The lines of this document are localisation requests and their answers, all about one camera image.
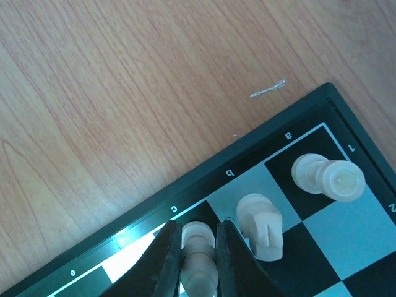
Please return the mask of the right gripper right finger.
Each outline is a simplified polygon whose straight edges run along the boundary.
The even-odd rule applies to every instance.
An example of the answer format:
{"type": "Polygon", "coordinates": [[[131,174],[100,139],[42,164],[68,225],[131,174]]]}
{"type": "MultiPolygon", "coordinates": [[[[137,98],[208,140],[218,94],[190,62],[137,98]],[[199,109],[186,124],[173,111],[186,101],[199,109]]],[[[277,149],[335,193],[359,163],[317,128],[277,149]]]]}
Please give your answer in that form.
{"type": "Polygon", "coordinates": [[[247,247],[235,224],[217,225],[218,296],[283,296],[247,247]]]}

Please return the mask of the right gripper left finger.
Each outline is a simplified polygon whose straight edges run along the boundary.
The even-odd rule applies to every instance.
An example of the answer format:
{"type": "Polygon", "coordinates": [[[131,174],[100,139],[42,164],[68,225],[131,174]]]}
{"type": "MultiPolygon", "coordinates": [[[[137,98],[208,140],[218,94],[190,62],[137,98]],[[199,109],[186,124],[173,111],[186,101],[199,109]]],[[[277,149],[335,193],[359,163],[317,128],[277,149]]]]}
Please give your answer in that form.
{"type": "Polygon", "coordinates": [[[140,259],[102,296],[179,296],[182,224],[168,221],[140,259]]]}

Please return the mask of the light wooden bishop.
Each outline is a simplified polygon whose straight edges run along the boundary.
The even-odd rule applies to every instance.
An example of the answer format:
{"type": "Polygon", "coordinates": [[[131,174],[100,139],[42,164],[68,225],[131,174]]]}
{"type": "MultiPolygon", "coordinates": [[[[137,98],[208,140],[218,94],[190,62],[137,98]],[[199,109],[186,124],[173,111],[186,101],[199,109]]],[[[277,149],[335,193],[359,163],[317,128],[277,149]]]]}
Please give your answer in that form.
{"type": "Polygon", "coordinates": [[[204,222],[189,222],[182,228],[181,284],[188,296],[215,296],[218,269],[215,264],[215,237],[204,222]]]}

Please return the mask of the light wooden knight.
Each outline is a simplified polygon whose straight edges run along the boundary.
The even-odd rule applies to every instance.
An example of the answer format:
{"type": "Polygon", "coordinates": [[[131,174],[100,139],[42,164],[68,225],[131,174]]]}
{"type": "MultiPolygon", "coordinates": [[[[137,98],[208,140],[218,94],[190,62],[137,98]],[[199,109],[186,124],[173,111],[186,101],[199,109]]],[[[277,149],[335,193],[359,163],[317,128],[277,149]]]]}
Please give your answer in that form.
{"type": "Polygon", "coordinates": [[[274,262],[283,257],[283,219],[269,198],[248,194],[238,202],[236,214],[241,234],[257,259],[274,262]]]}

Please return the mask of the light wooden rook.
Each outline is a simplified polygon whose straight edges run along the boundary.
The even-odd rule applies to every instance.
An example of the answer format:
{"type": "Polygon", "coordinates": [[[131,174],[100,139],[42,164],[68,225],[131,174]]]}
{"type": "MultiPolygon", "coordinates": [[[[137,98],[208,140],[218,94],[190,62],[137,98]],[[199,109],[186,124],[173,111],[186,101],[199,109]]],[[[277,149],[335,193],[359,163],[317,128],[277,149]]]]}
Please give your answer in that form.
{"type": "Polygon", "coordinates": [[[310,194],[323,194],[339,202],[358,199],[366,187],[363,171],[347,160],[329,160],[323,155],[307,153],[292,167],[294,183],[310,194]]]}

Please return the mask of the black and silver chessboard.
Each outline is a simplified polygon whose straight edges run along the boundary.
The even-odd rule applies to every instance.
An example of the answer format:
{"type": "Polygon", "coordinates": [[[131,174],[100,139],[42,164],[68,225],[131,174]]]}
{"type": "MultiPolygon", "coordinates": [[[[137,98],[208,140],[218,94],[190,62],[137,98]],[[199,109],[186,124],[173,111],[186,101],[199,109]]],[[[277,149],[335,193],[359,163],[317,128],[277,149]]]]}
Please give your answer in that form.
{"type": "Polygon", "coordinates": [[[123,256],[167,219],[235,219],[239,199],[269,197],[283,217],[284,256],[265,264],[287,296],[395,295],[395,172],[334,84],[325,83],[146,201],[8,289],[6,296],[64,295],[94,274],[107,283],[123,256]],[[353,202],[301,190],[294,161],[316,153],[361,168],[353,202]]]}

